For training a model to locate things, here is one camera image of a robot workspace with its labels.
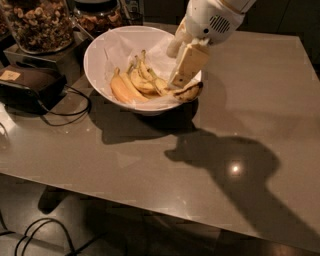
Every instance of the orange label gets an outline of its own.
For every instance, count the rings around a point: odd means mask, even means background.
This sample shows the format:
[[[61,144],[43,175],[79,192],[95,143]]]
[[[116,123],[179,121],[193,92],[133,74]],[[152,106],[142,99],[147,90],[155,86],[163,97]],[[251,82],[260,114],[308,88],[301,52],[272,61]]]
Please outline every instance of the orange label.
[[[4,80],[4,81],[8,81],[8,80],[17,80],[18,77],[20,76],[21,74],[18,73],[18,72],[14,72],[14,71],[10,71],[10,70],[6,70],[3,72],[3,74],[0,76],[0,79],[1,80]]]

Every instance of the white robotic arm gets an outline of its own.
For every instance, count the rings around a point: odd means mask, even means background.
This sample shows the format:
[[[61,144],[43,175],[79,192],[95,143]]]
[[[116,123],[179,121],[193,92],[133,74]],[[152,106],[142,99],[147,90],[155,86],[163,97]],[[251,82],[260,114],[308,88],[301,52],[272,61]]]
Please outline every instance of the white robotic arm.
[[[256,0],[190,0],[167,55],[176,58],[169,86],[184,87],[209,59],[209,45],[225,41]]]

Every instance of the jar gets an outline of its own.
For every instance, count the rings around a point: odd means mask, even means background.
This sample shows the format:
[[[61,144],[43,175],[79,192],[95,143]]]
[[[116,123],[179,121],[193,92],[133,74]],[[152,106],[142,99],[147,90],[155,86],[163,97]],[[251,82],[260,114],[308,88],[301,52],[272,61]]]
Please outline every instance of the jar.
[[[74,16],[93,37],[122,26],[117,0],[75,0]]]
[[[11,34],[29,54],[60,51],[73,38],[65,0],[0,0]]]
[[[5,35],[9,31],[7,22],[4,19],[4,16],[2,15],[2,12],[0,10],[0,36]]]

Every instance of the table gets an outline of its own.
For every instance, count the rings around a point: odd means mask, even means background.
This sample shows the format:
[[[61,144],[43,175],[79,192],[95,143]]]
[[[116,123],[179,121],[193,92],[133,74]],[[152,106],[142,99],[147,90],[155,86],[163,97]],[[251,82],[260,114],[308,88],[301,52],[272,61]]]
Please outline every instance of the table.
[[[0,172],[320,252],[320,83],[301,42],[235,32],[211,51],[199,100],[166,115],[123,111],[84,76],[93,109],[73,124],[1,106]]]

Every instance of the bowl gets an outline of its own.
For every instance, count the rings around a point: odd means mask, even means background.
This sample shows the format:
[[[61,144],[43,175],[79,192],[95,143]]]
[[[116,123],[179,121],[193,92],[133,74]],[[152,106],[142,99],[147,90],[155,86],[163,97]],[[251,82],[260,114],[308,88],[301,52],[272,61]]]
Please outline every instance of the bowl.
[[[122,103],[112,94],[110,81],[114,69],[125,71],[135,55],[146,50],[146,63],[164,79],[168,79],[175,59],[166,55],[174,36],[166,31],[147,26],[125,26],[105,32],[95,38],[84,55],[84,72],[93,88],[108,101],[119,107],[145,116],[159,115],[176,108],[181,102],[161,99],[147,103]]]

